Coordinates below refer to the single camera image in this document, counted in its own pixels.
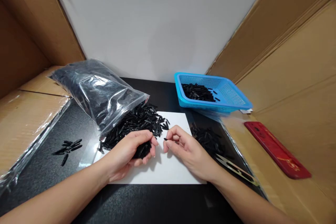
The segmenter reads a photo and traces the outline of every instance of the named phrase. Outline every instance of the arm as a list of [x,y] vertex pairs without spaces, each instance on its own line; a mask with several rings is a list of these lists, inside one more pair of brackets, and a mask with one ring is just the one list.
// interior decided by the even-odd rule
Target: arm
[[245,224],[294,223],[283,212],[220,167],[202,146],[179,126],[172,127],[166,138],[168,140],[163,143],[164,152],[170,149],[182,159],[192,173],[214,184]]
[[[149,140],[150,153],[131,160],[137,147]],[[109,182],[122,179],[132,166],[146,164],[155,156],[154,145],[158,143],[148,130],[129,133],[101,160],[14,208],[0,218],[0,224],[71,223]]]

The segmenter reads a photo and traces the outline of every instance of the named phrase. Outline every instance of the person's left hand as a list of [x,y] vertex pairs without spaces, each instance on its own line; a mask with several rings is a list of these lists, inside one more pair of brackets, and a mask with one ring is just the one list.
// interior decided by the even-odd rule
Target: person's left hand
[[[150,141],[152,146],[148,155],[143,159],[132,159],[137,147],[147,141]],[[97,163],[104,167],[109,182],[120,180],[126,176],[132,166],[147,164],[152,156],[155,157],[155,146],[158,145],[149,130],[132,131]]]

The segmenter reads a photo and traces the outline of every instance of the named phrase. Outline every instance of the white wall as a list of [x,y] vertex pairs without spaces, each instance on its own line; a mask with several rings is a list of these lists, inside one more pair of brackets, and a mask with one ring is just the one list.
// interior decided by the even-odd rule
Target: white wall
[[87,58],[121,77],[204,74],[255,0],[61,0]]

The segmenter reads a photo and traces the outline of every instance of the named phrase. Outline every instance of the cardboard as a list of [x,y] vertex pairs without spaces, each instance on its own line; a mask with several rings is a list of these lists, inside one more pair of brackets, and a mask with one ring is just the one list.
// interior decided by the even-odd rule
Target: cardboard
[[84,60],[58,0],[2,0],[54,65]]
[[335,205],[314,178],[288,178],[244,126],[246,121],[257,121],[255,117],[235,111],[222,121],[274,206],[297,223],[335,223]]
[[234,83],[329,0],[256,0],[207,74]]
[[254,115],[336,204],[336,0],[238,83]]
[[0,2],[0,98],[41,73],[50,62]]
[[69,98],[13,91],[0,100],[0,176],[47,127]]
[[49,69],[45,70],[44,72],[36,76],[34,79],[23,84],[19,89],[30,92],[38,92],[50,95],[52,94],[52,95],[69,97],[70,95],[68,94],[68,92],[66,92],[55,81],[48,78],[48,76],[58,68],[61,68],[61,66],[50,67]]
[[[208,71],[240,81],[238,86],[256,105],[253,113],[313,173],[305,180],[286,177],[243,125],[246,120],[256,120],[253,116],[234,112],[222,119],[269,200],[298,223],[336,221],[332,58],[336,55],[332,46],[336,14],[329,1],[257,0]],[[65,65],[84,59],[58,0],[2,2],[22,26],[12,25],[1,36],[8,53],[0,72],[5,77],[6,73],[19,77],[17,82],[3,83],[8,86],[2,95],[50,63]],[[20,44],[12,40],[6,47],[10,33]],[[28,42],[29,36],[36,46]],[[311,65],[300,66],[306,56],[320,72],[307,75]],[[16,58],[21,59],[20,65],[11,63]],[[322,64],[327,59],[329,64]],[[62,97],[64,90],[45,75],[20,87],[27,91],[14,91],[0,100],[0,174],[15,163],[69,99]]]

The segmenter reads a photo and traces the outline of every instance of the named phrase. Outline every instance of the wrist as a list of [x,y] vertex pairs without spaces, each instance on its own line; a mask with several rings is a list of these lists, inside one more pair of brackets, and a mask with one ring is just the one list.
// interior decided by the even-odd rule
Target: wrist
[[114,169],[111,168],[111,165],[108,166],[103,160],[99,160],[91,166],[95,170],[95,174],[99,180],[98,183],[102,187],[106,186],[110,182],[110,177],[115,172]]
[[213,176],[210,178],[209,182],[213,185],[222,184],[224,180],[227,178],[227,171],[225,171],[221,166],[217,163],[213,166],[212,171]]

